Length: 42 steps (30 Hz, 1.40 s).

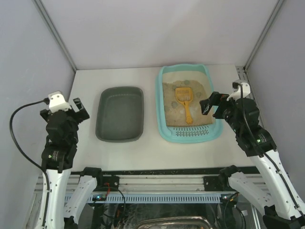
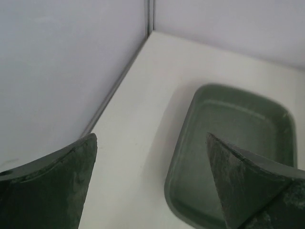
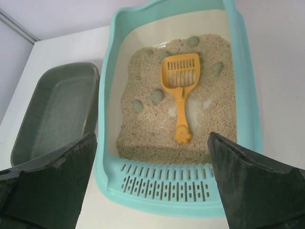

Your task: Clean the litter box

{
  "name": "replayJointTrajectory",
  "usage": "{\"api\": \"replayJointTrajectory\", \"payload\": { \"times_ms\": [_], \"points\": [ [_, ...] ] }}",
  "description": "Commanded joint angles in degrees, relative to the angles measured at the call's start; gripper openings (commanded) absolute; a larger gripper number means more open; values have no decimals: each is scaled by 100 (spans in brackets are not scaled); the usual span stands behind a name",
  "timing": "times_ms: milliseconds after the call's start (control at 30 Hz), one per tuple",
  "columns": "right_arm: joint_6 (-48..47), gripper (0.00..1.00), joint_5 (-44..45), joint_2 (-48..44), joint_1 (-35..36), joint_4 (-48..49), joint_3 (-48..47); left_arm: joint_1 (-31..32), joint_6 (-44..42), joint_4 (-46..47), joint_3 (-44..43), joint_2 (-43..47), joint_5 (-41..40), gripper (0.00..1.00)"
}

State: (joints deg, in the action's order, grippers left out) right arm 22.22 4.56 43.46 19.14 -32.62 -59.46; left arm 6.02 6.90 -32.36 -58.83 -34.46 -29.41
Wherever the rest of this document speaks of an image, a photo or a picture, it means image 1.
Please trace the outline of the orange litter scoop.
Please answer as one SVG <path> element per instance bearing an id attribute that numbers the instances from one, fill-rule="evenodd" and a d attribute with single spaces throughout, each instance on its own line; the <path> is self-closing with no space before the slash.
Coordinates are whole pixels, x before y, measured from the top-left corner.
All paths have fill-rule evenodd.
<path id="1" fill-rule="evenodd" d="M 193 123 L 193 118 L 190 113 L 189 105 L 193 101 L 193 91 L 190 87 L 177 87 L 175 89 L 176 100 L 184 106 L 186 114 L 186 123 Z"/>

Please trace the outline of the pale green waste ball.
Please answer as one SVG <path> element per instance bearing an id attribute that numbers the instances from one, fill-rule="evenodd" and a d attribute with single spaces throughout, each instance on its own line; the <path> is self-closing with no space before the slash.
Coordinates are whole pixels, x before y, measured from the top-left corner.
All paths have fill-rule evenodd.
<path id="1" fill-rule="evenodd" d="M 176 108 L 178 106 L 177 102 L 172 102 L 172 108 Z"/>

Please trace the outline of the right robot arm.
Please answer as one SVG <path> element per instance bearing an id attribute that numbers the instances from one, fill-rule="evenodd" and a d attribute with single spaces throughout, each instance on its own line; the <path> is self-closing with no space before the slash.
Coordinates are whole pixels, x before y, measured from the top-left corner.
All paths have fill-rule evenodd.
<path id="1" fill-rule="evenodd" d="M 220 170 L 219 183 L 244 196 L 263 216 L 268 229 L 300 229 L 305 225 L 305 203 L 297 194 L 279 157 L 270 133 L 259 125 L 260 111 L 254 100 L 213 92 L 200 101 L 203 115 L 217 106 L 213 117 L 223 119 L 235 133 L 239 147 L 262 176 L 268 193 L 247 180 L 244 173 L 232 165 Z"/>

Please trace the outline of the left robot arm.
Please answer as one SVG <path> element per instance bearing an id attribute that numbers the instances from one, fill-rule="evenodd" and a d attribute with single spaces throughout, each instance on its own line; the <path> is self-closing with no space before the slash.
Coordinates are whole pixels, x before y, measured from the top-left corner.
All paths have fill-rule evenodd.
<path id="1" fill-rule="evenodd" d="M 47 122 L 46 145 L 42 152 L 43 194 L 38 229 L 77 229 L 87 199 L 102 182 L 100 168 L 86 167 L 80 173 L 78 186 L 65 201 L 73 159 L 77 152 L 78 125 L 90 118 L 79 98 L 74 99 L 78 111 L 59 93 L 50 94 L 47 110 L 40 115 Z"/>

